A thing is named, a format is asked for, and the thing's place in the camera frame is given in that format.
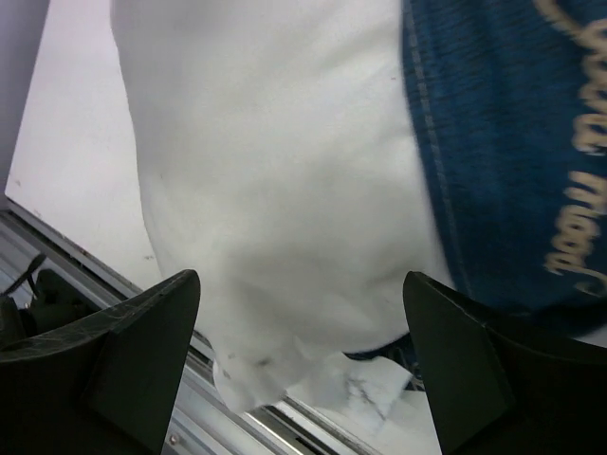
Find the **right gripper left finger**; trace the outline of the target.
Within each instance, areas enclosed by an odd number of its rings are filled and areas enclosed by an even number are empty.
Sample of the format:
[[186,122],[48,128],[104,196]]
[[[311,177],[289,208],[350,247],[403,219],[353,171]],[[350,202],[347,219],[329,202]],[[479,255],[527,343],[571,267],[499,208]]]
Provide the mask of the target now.
[[1,299],[4,454],[158,454],[198,311],[184,270],[141,294],[46,332]]

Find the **blue fish-print pillowcase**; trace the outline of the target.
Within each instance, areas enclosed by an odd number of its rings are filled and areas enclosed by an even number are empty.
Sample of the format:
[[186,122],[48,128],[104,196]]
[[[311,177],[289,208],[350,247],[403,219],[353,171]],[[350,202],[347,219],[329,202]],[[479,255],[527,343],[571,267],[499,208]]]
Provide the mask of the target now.
[[404,86],[451,286],[606,327],[606,5],[405,1]]

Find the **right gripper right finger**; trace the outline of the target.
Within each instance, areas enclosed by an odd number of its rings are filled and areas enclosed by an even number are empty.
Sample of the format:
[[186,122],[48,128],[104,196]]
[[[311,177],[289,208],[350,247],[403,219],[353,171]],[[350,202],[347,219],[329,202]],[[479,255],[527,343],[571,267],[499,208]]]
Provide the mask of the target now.
[[411,272],[409,330],[444,454],[603,454],[606,350]]

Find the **white pillow insert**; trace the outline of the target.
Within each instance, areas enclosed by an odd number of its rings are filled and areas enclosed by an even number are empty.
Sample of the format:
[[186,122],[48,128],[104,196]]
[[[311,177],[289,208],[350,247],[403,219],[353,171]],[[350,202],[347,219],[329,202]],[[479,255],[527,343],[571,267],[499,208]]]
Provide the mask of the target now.
[[144,225],[196,271],[242,413],[293,396],[379,429],[412,379],[411,271],[450,274],[404,92],[398,1],[115,1]]

